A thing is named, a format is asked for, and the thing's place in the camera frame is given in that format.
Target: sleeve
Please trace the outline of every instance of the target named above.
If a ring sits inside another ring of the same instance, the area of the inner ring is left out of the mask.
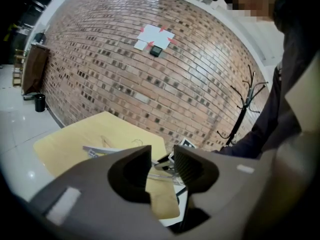
[[[278,124],[281,89],[280,77],[280,72],[276,67],[273,74],[272,88],[269,97],[251,131],[235,145],[223,147],[220,151],[215,150],[214,152],[243,158],[254,159],[258,157],[261,148]]]

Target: white paper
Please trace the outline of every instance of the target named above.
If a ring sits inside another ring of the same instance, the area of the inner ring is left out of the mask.
[[[168,38],[173,39],[175,35],[166,30],[162,30],[161,32],[160,30],[161,28],[148,24],[144,27],[143,32],[138,35],[137,39],[147,43],[153,42],[154,46],[165,50],[170,44]]]
[[[134,45],[134,48],[143,51],[144,48],[146,47],[147,43],[141,40],[138,40],[138,42],[136,42],[136,44]]]

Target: dark jacket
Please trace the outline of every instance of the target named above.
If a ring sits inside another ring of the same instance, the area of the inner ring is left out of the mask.
[[[282,68],[274,71],[269,97],[252,130],[235,145],[224,147],[218,153],[257,158],[262,152],[277,148],[285,139],[301,132],[285,95],[316,54],[318,39],[312,35],[309,24],[312,22],[305,22],[304,17],[296,12],[292,0],[275,2],[274,23],[284,33]]]

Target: black trash can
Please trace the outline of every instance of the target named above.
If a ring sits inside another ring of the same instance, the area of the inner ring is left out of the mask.
[[[46,96],[41,93],[34,95],[34,107],[37,112],[45,111]]]

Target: person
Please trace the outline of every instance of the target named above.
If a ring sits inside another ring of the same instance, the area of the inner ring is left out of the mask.
[[[257,159],[264,151],[277,148],[288,137],[301,132],[285,95],[319,49],[319,35],[314,22],[306,16],[306,5],[312,8],[307,0],[232,0],[233,8],[234,5],[238,10],[250,11],[251,16],[274,21],[284,34],[282,61],[274,70],[272,88],[260,116],[236,144],[215,150],[224,155]]]

